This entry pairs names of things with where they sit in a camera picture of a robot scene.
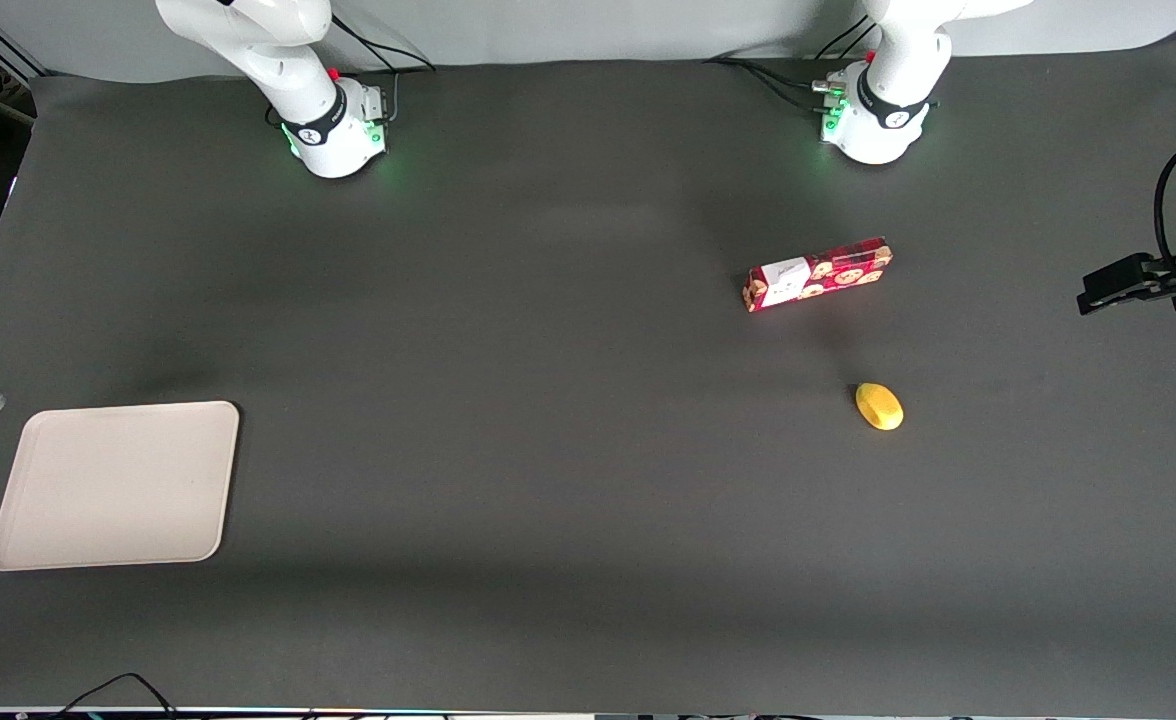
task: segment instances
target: white tray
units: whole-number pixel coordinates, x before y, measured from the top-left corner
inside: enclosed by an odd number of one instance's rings
[[[35,414],[0,509],[0,571],[213,555],[239,420],[223,401]]]

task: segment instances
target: yellow lemon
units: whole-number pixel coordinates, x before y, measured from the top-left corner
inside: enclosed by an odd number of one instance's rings
[[[898,405],[898,398],[878,384],[861,384],[854,391],[854,405],[858,414],[880,431],[893,431],[904,421],[904,407]]]

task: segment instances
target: cable connector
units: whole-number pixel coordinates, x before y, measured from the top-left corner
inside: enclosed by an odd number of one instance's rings
[[[831,96],[844,96],[846,84],[816,79],[816,81],[811,81],[811,92],[822,92],[822,94]]]

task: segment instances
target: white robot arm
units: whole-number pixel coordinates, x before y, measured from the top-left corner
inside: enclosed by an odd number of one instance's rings
[[[329,0],[158,0],[158,12],[259,86],[318,176],[349,176],[383,152],[382,92],[332,76],[308,47],[330,27]]]
[[[881,27],[871,64],[858,61],[830,73],[815,91],[826,92],[829,116],[821,140],[862,164],[889,164],[921,136],[934,91],[953,59],[943,24],[998,15],[1033,0],[862,0]],[[847,88],[854,86],[854,92]]]

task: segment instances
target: dark gray tabletop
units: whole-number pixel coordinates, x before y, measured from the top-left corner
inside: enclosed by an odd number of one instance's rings
[[[36,94],[0,498],[36,411],[243,425],[209,561],[0,574],[0,705],[1176,716],[1176,314],[1073,300],[1152,248],[1176,42],[954,61],[884,168],[701,64],[407,76],[338,182],[247,82]]]

